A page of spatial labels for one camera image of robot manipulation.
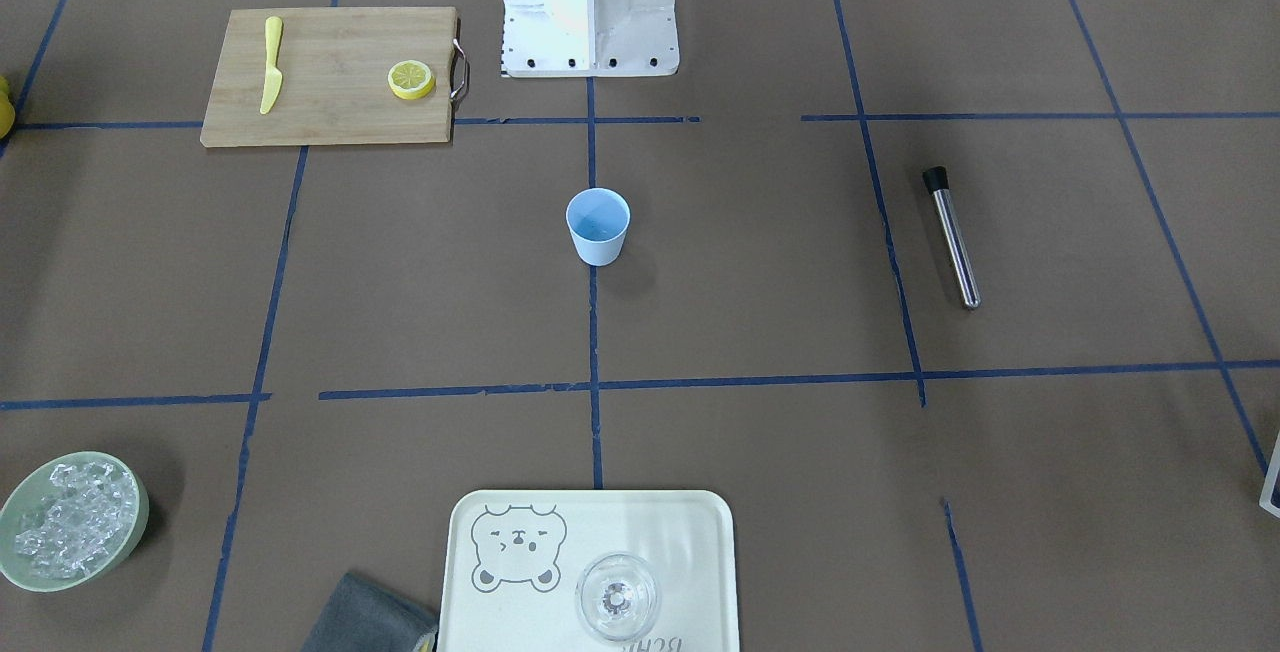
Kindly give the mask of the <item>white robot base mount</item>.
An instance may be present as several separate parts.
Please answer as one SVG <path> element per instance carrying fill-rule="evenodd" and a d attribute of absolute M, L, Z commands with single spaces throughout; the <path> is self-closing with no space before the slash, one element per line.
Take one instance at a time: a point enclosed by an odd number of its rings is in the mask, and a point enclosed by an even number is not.
<path fill-rule="evenodd" d="M 681 63 L 676 0 L 503 0 L 509 78 L 666 77 Z"/>

